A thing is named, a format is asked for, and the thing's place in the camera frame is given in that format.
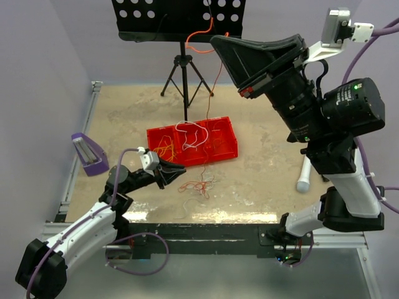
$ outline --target tripod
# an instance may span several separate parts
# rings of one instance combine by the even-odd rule
[[[168,87],[169,82],[172,81],[173,85],[177,88],[177,90],[179,91],[179,93],[183,97],[183,104],[184,104],[184,108],[185,108],[185,121],[187,121],[187,109],[188,109],[188,107],[190,107],[191,103],[193,102],[194,97],[196,96],[198,90],[201,87],[201,84],[205,85],[206,89],[208,90],[208,92],[211,94],[212,97],[213,97],[213,92],[209,88],[208,84],[206,84],[205,79],[202,77],[202,75],[200,74],[199,70],[194,65],[193,57],[191,55],[186,55],[186,49],[185,49],[185,43],[184,42],[180,42],[180,55],[177,55],[175,57],[175,60],[173,61],[173,63],[174,63],[174,66],[172,68],[172,71],[170,72],[170,75],[168,77],[168,80],[166,81],[165,86],[163,87],[163,90],[161,92],[161,96],[163,97],[165,95],[165,90]],[[194,71],[196,72],[197,76],[201,80],[199,85],[197,86],[197,89],[195,90],[195,93],[194,93],[193,97],[191,98],[190,101],[188,101],[188,83],[187,83],[187,65],[188,64],[191,65],[191,67],[194,69]],[[172,79],[173,74],[175,73],[175,70],[177,69],[178,66],[181,67],[181,74],[182,74],[182,77],[183,77],[183,93],[180,91],[180,89],[176,85],[175,81],[173,81],[173,79]]]

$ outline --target hole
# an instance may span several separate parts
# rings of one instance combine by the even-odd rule
[[[238,15],[233,14],[230,18],[233,22],[237,22],[238,21]]]
[[[127,17],[127,12],[126,11],[120,11],[119,16],[121,17]]]
[[[233,1],[233,6],[234,6],[235,8],[240,7],[240,5],[241,5],[241,1],[240,1],[240,0],[234,0],[234,1]]]
[[[141,17],[141,16],[142,16],[142,14],[141,14],[140,11],[133,11],[133,15],[134,15],[135,17]]]
[[[153,12],[153,11],[148,11],[148,12],[147,12],[147,16],[148,16],[150,19],[153,19],[153,18],[155,17],[155,12]]]
[[[204,20],[206,20],[206,21],[209,20],[209,19],[211,19],[211,15],[210,15],[208,12],[204,13],[202,17],[203,17]]]

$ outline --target red tray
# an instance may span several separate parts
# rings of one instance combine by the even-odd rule
[[[203,142],[206,139],[206,131],[192,123],[182,123],[177,129],[187,133],[176,130],[175,126],[148,129],[149,149],[156,151],[164,160],[186,167],[238,157],[237,139],[227,116],[195,123],[206,128],[209,134],[202,145],[196,148],[183,147],[184,144],[198,145]]]

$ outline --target metal frame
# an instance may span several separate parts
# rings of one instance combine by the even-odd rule
[[[88,132],[90,128],[90,124],[92,121],[92,117],[95,110],[95,105],[97,103],[97,99],[99,97],[100,89],[102,86],[102,82],[92,82],[93,93],[90,101],[89,109],[87,112],[87,116],[85,119],[84,127],[82,128],[82,132]],[[72,162],[72,167],[70,170],[70,175],[65,187],[65,191],[60,199],[60,209],[59,215],[63,215],[66,217],[70,198],[72,196],[75,182],[77,179],[77,174],[80,168],[80,161],[77,157],[74,158]],[[44,225],[44,230],[42,233],[42,240],[47,240],[48,238],[58,234],[64,229],[68,228],[71,223],[57,223],[57,222],[47,222]],[[224,224],[215,224],[215,226],[224,226]],[[108,245],[107,249],[129,249],[128,245]],[[280,249],[278,245],[274,246],[275,249]],[[377,283],[377,279],[370,263],[370,257],[368,254],[367,242],[363,232],[355,232],[355,233],[341,233],[335,232],[327,228],[317,229],[314,231],[314,249],[323,248],[323,249],[357,249],[357,253],[359,256],[359,261],[362,266],[363,275],[365,277],[368,290],[370,292],[371,298],[380,299],[382,298],[380,289]]]

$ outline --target black pole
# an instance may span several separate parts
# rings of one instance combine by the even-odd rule
[[[180,42],[180,55],[181,59],[186,59],[186,49],[185,49],[185,43]],[[188,83],[187,83],[187,67],[186,65],[180,65],[181,67],[181,76],[183,79],[183,104],[185,108],[185,121],[188,120],[187,117],[187,108],[188,108]]]

